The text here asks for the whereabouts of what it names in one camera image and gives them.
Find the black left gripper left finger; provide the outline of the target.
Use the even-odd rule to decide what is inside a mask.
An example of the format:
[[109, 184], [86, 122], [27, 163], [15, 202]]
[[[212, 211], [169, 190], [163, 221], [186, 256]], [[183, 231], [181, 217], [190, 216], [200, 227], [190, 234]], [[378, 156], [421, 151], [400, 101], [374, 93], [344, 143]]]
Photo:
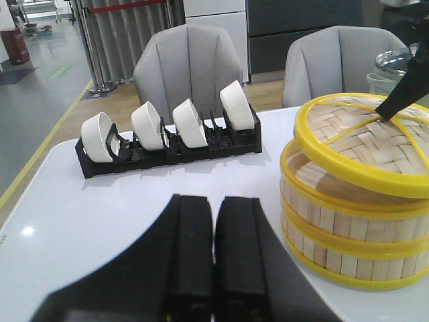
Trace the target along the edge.
[[173, 195], [141, 237], [49, 294], [32, 321], [210, 321], [212, 272], [207, 198]]

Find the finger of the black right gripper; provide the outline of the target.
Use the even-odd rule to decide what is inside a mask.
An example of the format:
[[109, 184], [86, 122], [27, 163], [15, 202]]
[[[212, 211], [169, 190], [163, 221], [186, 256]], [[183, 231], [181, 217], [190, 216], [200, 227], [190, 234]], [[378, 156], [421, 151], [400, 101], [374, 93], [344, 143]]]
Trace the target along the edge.
[[408, 71], [376, 112], [386, 121], [428, 94], [428, 17], [416, 27], [419, 48], [408, 62]]

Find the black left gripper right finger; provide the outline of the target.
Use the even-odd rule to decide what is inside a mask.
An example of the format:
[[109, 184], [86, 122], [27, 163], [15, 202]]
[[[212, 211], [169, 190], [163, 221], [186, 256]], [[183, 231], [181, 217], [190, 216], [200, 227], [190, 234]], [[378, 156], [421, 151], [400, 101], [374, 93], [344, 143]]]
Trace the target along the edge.
[[224, 199], [214, 251], [216, 321], [339, 321], [286, 252], [259, 199]]

